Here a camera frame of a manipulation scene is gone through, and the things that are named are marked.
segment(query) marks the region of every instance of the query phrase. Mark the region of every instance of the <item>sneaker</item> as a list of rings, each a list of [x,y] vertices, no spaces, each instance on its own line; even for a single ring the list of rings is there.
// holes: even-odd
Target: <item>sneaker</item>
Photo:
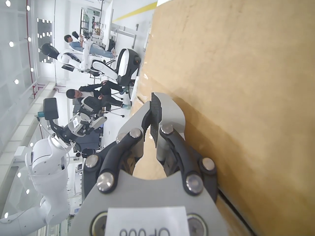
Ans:
[[[125,87],[125,88],[123,88],[120,92],[119,92],[119,94],[121,94],[121,95],[123,95],[124,93],[126,93],[127,91],[128,91],[128,87]]]
[[[130,104],[123,104],[121,108],[130,110],[131,109],[131,105]]]

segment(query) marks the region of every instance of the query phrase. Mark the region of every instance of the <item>table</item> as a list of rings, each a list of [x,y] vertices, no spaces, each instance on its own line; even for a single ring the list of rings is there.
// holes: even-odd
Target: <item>table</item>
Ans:
[[[103,36],[103,44],[106,45],[106,48],[108,48],[109,46],[109,38],[110,38],[110,32],[113,31],[117,34],[122,34],[128,37],[133,38],[133,44],[131,48],[134,48],[135,46],[135,40],[136,40],[136,36],[138,33],[138,24],[136,25],[136,29],[131,29],[131,28],[127,28],[125,26],[120,26],[118,24],[113,23],[113,13],[114,13],[114,9],[113,9],[113,1],[111,1],[111,3],[109,4],[108,8],[106,9],[105,12],[105,19],[104,19],[104,25],[103,25],[103,32],[104,32],[104,36]]]

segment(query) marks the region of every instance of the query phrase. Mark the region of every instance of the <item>white label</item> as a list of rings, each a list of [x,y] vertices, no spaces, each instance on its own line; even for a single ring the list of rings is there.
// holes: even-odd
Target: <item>white label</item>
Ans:
[[[73,122],[73,126],[76,128],[79,126],[79,122],[78,122],[78,119],[77,118],[74,118],[74,120],[72,121]]]
[[[105,236],[189,236],[186,209],[109,208]]]

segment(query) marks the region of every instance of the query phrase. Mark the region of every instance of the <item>person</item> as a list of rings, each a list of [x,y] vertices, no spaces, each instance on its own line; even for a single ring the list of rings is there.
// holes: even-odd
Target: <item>person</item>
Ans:
[[[80,35],[80,38],[81,39],[79,42],[79,41],[73,41],[73,38],[71,37],[71,35],[64,36],[65,42],[69,43],[70,47],[82,52],[83,51],[83,47],[82,47],[83,36]],[[113,52],[105,51],[101,47],[97,46],[96,44],[92,44],[90,48],[90,54],[99,55],[99,56],[103,56],[103,57],[111,58],[111,59],[115,57],[115,54]]]
[[[69,99],[78,99],[80,104],[83,98],[93,96],[101,100],[102,107],[114,105],[123,109],[130,109],[131,105],[123,104],[122,101],[118,101],[111,96],[111,89],[119,91],[120,94],[124,94],[128,91],[128,87],[122,88],[118,84],[104,80],[100,84],[81,86],[79,90],[69,89],[66,91],[66,96]]]

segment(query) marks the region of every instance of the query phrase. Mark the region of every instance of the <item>box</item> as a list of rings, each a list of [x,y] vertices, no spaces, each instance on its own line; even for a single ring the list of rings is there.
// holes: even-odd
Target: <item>box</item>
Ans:
[[[137,96],[181,107],[186,141],[258,235],[315,235],[314,4],[172,0],[153,16]]]

